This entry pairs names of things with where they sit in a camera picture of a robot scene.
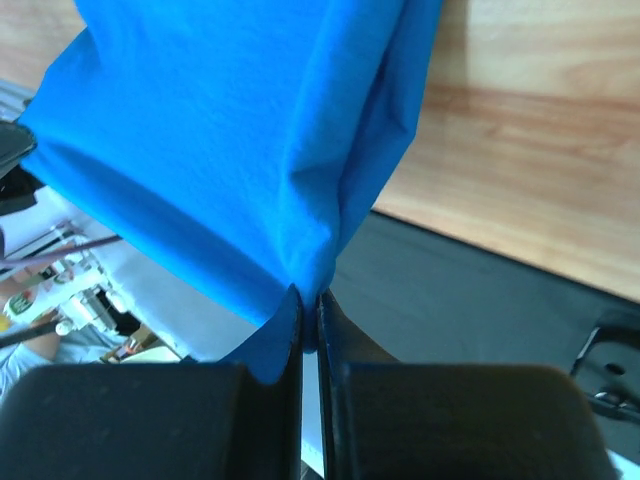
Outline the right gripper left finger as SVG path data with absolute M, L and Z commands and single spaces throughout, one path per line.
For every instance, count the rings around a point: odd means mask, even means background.
M 35 369 L 1 407 L 5 479 L 295 479 L 302 305 L 216 362 Z

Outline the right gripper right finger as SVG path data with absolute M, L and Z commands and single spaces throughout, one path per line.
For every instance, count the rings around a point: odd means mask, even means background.
M 329 479 L 613 479 L 582 392 L 545 366 L 414 364 L 317 306 Z

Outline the blue t shirt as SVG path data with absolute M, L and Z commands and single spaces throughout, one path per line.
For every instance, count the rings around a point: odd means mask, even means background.
M 295 286 L 302 344 L 415 138 L 437 1 L 80 1 L 23 167 L 231 312 Z

